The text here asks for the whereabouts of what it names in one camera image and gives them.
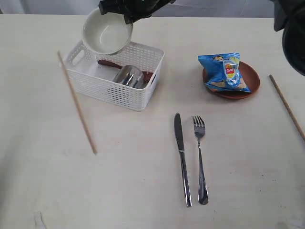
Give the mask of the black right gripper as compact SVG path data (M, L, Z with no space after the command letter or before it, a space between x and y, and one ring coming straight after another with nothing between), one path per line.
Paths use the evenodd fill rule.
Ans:
M160 8L174 2L174 0L101 0L98 6L101 15L121 14L125 23L131 24L151 17Z

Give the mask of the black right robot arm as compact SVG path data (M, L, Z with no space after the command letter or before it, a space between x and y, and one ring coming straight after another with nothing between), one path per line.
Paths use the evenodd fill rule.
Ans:
M101 15L123 15L126 24L149 18L173 0L101 0ZM282 48L289 64L305 74L305 2L303 0L273 0L274 30L283 31Z

